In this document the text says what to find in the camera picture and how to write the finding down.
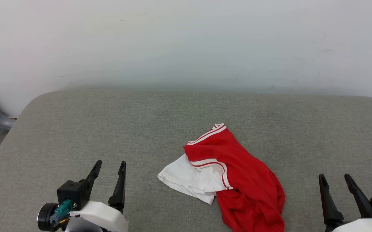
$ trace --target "red garment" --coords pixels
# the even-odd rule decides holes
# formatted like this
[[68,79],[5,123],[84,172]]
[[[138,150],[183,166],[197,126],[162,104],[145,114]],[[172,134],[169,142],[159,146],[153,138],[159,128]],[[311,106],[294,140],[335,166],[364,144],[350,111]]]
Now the red garment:
[[283,232],[285,194],[274,173],[253,157],[223,124],[184,146],[194,167],[220,165],[218,191],[223,222],[234,232]]

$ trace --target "white cloth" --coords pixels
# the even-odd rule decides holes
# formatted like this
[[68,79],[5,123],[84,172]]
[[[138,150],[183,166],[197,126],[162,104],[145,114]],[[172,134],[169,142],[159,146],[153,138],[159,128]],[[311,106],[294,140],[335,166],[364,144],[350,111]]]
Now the white cloth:
[[223,168],[219,165],[193,167],[186,154],[166,166],[157,177],[164,184],[212,204],[217,191],[227,188],[222,183]]

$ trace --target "green cable connector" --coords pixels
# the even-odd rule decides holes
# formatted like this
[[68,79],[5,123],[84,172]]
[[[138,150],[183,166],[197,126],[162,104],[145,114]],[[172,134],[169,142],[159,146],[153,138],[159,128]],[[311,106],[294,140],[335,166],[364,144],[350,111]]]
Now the green cable connector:
[[54,211],[54,214],[50,217],[50,223],[54,223],[57,226],[58,223],[65,217],[70,211],[73,210],[73,202],[71,200],[65,200],[60,206]]

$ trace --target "gray table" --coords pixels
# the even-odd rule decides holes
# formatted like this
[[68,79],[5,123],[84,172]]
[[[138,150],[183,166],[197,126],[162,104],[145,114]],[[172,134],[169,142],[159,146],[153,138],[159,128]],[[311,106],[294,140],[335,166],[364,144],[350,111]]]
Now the gray table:
[[2,143],[0,231],[38,231],[40,207],[96,160],[103,166],[91,200],[102,202],[127,162],[130,231],[230,231],[216,200],[210,206],[157,178],[214,123],[225,123],[279,178],[288,232],[324,231],[319,173],[345,220],[359,212],[344,173],[372,196],[372,98],[73,90],[36,98]]

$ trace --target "red and white clothing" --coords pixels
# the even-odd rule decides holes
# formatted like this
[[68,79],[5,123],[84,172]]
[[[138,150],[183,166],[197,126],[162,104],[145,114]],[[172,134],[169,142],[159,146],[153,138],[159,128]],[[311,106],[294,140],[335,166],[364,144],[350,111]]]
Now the red and white clothing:
[[284,231],[285,194],[279,180],[224,124],[215,124],[184,150],[159,173],[161,181],[209,204],[217,195],[223,222],[234,232]]

